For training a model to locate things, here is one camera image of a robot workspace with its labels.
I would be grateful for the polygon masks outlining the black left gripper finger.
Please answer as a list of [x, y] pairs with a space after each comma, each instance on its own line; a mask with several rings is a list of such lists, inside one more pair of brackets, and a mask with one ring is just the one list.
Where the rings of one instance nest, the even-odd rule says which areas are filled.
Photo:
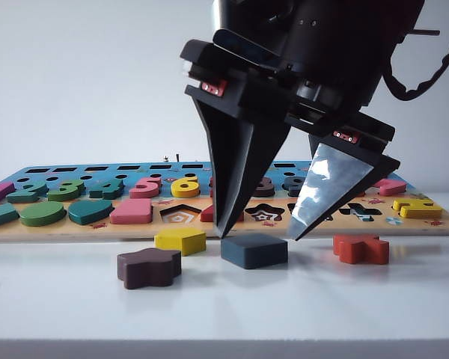
[[187, 86], [207, 133], [216, 232], [230, 231], [290, 131], [289, 101], [239, 86], [222, 97]]

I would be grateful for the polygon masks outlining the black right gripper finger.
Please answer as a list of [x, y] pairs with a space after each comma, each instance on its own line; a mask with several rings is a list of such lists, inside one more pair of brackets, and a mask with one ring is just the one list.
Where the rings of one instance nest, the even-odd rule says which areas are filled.
[[292, 211], [287, 236], [298, 240], [357, 194], [399, 168], [383, 154], [395, 128], [361, 112], [285, 121], [317, 138], [311, 166]]

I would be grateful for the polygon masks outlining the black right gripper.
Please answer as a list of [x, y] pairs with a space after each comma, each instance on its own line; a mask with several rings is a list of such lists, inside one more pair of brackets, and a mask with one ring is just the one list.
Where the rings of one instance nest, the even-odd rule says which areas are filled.
[[409, 21], [221, 21], [210, 43], [188, 41], [180, 54], [201, 90], [222, 97], [239, 86], [280, 93], [310, 82], [330, 90], [312, 109], [357, 111], [367, 105]]

